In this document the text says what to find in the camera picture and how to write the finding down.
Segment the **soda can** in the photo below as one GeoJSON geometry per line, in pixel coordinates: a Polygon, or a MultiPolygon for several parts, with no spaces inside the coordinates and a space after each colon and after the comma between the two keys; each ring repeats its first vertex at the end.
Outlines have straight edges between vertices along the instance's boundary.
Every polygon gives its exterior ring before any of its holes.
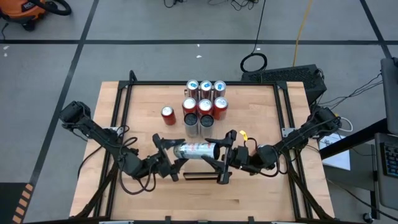
{"type": "Polygon", "coordinates": [[[199,130],[200,136],[203,138],[210,138],[213,134],[214,119],[211,115],[204,115],[200,118],[199,130]]]}
{"type": "Polygon", "coordinates": [[[189,80],[187,82],[187,93],[189,97],[199,101],[199,83],[196,80],[189,80]]]}
{"type": "Polygon", "coordinates": [[[188,113],[197,113],[197,101],[188,97],[182,102],[182,111],[184,112],[184,116],[188,113]]]}
{"type": "Polygon", "coordinates": [[[210,81],[203,81],[200,83],[200,99],[211,99],[211,89],[213,86],[210,81]]]}
{"type": "Polygon", "coordinates": [[[213,99],[215,100],[221,96],[225,96],[226,84],[223,81],[217,81],[214,83],[213,89],[213,99]]]}
{"type": "Polygon", "coordinates": [[[173,152],[179,159],[201,159],[208,156],[212,159],[220,157],[220,147],[216,143],[183,143],[174,146],[173,152]]]}
{"type": "Polygon", "coordinates": [[[198,116],[194,113],[189,113],[184,116],[185,132],[188,137],[194,138],[198,136],[198,116]]]}
{"type": "Polygon", "coordinates": [[[213,117],[217,120],[223,120],[226,116],[226,110],[228,109],[228,101],[224,97],[218,97],[214,101],[213,117]]]}
{"type": "Polygon", "coordinates": [[[201,100],[198,104],[198,116],[201,118],[203,115],[212,115],[213,114],[213,104],[210,100],[204,99],[201,100]]]}
{"type": "Polygon", "coordinates": [[[163,117],[164,123],[166,123],[167,125],[173,125],[177,121],[175,119],[174,110],[171,106],[163,107],[162,117],[163,117]]]}

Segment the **can lid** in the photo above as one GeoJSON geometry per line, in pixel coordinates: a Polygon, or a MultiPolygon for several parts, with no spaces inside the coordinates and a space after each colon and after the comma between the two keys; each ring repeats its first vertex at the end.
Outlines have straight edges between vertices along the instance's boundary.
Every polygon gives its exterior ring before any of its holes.
{"type": "Polygon", "coordinates": [[[171,106],[163,107],[163,109],[162,109],[162,115],[163,116],[168,116],[168,115],[170,115],[172,113],[173,113],[173,108],[171,106]]]}
{"type": "Polygon", "coordinates": [[[184,108],[186,109],[192,109],[197,105],[197,102],[195,101],[194,98],[186,98],[183,102],[184,108]]]}
{"type": "Polygon", "coordinates": [[[204,115],[200,118],[200,124],[203,127],[206,127],[206,128],[211,127],[213,125],[213,123],[214,123],[214,119],[211,115],[204,115]]]}
{"type": "Polygon", "coordinates": [[[217,97],[217,99],[214,101],[214,105],[216,105],[217,108],[226,108],[228,106],[228,101],[224,97],[217,97]]]}
{"type": "Polygon", "coordinates": [[[203,111],[209,111],[211,109],[211,101],[203,99],[199,102],[199,109],[203,111]]]}
{"type": "Polygon", "coordinates": [[[194,113],[186,114],[184,117],[184,122],[187,125],[194,125],[198,122],[198,116],[194,113]]]}
{"type": "Polygon", "coordinates": [[[214,83],[214,89],[217,91],[223,91],[225,90],[225,82],[223,81],[217,81],[214,83]]]}
{"type": "Polygon", "coordinates": [[[187,82],[187,88],[189,90],[196,90],[199,87],[199,83],[196,80],[189,80],[187,82]]]}
{"type": "Polygon", "coordinates": [[[205,91],[211,90],[211,82],[210,81],[201,82],[200,83],[200,89],[201,90],[205,90],[205,91]]]}

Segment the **orange vacuum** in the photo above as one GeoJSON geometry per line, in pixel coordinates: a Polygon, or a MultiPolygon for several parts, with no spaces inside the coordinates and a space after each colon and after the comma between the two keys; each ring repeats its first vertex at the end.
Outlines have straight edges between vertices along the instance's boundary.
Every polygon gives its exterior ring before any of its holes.
{"type": "Polygon", "coordinates": [[[28,31],[35,29],[38,19],[43,19],[46,12],[60,16],[70,15],[72,10],[65,0],[54,0],[61,4],[65,10],[59,10],[53,1],[46,0],[0,0],[0,17],[8,22],[22,24],[28,31]]]}

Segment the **white paper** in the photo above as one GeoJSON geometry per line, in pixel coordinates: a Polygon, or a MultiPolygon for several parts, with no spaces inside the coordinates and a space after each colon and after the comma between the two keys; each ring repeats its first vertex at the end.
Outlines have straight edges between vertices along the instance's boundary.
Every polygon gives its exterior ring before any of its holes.
{"type": "MultiPolygon", "coordinates": [[[[338,134],[334,133],[331,134],[330,136],[323,137],[319,142],[320,150],[322,150],[324,147],[327,147],[330,144],[333,144],[334,142],[338,142],[340,140],[340,137],[342,139],[345,138],[345,136],[342,135],[339,136],[338,134]]],[[[349,150],[341,152],[327,159],[324,159],[322,160],[322,163],[324,165],[337,167],[340,169],[351,170],[351,165],[349,163],[349,150]]]]}

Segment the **black keyboard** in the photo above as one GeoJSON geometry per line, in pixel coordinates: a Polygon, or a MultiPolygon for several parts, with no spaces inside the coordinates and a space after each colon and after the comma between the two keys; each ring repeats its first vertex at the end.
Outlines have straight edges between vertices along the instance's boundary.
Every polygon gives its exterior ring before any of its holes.
{"type": "Polygon", "coordinates": [[[398,178],[398,145],[385,142],[381,150],[384,174],[398,178]]]}

